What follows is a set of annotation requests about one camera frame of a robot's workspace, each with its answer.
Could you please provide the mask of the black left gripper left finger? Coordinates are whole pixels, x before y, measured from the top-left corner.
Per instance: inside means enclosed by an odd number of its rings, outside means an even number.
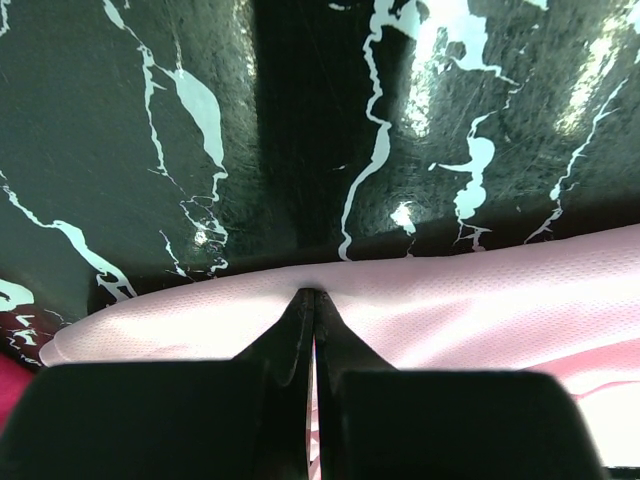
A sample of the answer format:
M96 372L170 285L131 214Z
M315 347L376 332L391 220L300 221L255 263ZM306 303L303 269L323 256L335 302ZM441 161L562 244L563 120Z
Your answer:
M40 372L1 436L5 479L304 479L314 294L229 360Z

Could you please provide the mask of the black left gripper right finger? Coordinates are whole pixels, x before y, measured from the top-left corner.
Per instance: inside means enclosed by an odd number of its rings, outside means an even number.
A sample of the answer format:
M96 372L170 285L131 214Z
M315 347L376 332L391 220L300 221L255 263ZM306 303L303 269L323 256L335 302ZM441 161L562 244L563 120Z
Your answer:
M574 401L538 372L399 370L314 296L325 479L603 479Z

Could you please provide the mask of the pink t shirt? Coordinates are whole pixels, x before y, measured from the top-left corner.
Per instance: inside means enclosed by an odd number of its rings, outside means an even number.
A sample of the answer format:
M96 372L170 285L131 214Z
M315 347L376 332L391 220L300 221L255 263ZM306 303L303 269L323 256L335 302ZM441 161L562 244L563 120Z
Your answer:
M301 265L130 299L60 330L46 366L228 359L302 288L399 368L536 370L578 402L608 467L639 463L639 229L451 257Z

